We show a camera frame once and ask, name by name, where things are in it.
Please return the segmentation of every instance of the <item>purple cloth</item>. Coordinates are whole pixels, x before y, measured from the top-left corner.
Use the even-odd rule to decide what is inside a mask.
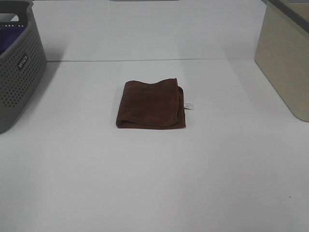
[[[0,55],[14,43],[24,29],[23,27],[5,27],[0,29]]]

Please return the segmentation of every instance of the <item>microfiber cloth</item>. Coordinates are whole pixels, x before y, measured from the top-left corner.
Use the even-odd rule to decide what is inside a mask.
[[[129,81],[125,84],[116,120],[118,128],[184,128],[183,90],[177,79],[155,84]]]
[[[14,43],[23,31],[23,27],[5,27],[0,29],[0,55]]]

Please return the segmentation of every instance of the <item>beige box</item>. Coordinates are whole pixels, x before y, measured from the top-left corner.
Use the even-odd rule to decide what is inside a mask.
[[[309,4],[281,6],[268,1],[255,62],[291,112],[309,122]]]

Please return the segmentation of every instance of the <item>plastic basket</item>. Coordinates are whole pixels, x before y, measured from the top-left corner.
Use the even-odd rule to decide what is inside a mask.
[[[0,132],[10,128],[38,85],[46,56],[29,0],[0,0],[0,13],[18,16],[18,22],[0,27],[24,27],[22,34],[0,55]]]

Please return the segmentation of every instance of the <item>white surface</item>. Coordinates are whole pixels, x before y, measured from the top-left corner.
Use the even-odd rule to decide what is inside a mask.
[[[116,128],[125,81],[172,77],[186,129]],[[0,231],[307,232],[308,140],[252,59],[49,63],[0,138]]]
[[[35,1],[48,60],[253,58],[260,0]]]

